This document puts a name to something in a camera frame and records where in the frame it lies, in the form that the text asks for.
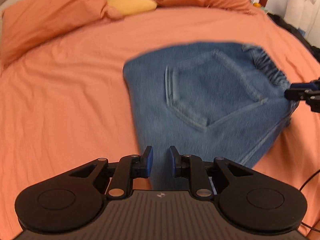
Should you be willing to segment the blue denim jeans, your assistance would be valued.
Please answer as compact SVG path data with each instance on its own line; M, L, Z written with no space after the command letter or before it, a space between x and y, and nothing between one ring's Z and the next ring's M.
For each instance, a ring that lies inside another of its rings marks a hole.
M152 51L124 64L139 148L153 148L155 190L185 190L170 146L204 161L252 168L290 123L285 74L259 46L200 42Z

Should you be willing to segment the black clothing pile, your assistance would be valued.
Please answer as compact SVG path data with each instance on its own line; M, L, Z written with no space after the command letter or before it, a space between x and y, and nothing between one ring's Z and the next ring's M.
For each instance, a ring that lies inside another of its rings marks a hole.
M279 15L267 13L268 17L279 27L285 29L291 33L296 39L298 39L303 46L312 54L312 56L320 63L319 60L319 48L312 46L302 35L302 33L291 24L286 23Z

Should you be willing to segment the orange bed sheet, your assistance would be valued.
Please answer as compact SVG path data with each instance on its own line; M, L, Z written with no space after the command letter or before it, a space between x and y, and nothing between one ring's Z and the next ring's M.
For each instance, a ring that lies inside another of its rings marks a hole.
M34 48L1 70L1 239L21 232L14 204L26 187L99 157L138 153L124 63L195 41L256 44L291 82L319 77L317 60L259 9L158 8Z

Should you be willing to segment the white alpaca plush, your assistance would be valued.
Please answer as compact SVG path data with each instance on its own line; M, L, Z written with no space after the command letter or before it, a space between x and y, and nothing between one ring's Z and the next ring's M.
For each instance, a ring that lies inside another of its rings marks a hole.
M319 0L287 0L284 21L306 33L317 2Z

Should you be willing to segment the orange fruit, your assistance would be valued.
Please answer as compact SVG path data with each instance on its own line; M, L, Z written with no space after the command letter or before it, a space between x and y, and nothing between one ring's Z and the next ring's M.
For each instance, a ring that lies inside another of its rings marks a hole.
M260 3L253 3L253 6L256 7L256 8L260 8L261 4Z

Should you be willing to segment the dark red cup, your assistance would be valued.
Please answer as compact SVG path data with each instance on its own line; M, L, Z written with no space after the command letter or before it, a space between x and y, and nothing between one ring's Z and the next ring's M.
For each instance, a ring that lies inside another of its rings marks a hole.
M261 5L261 7L266 7L268 0L259 0L259 4Z

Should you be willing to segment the small yellow cushion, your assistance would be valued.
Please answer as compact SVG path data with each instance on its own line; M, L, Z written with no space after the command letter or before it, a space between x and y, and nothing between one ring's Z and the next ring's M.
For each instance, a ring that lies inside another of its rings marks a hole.
M107 0L107 4L123 16L154 11L157 8L154 0Z

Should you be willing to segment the left orange pillow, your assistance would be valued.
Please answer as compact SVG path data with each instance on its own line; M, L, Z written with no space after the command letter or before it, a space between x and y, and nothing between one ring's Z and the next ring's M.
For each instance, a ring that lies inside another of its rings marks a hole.
M107 0L21 0L2 11L1 63L105 17L123 18Z

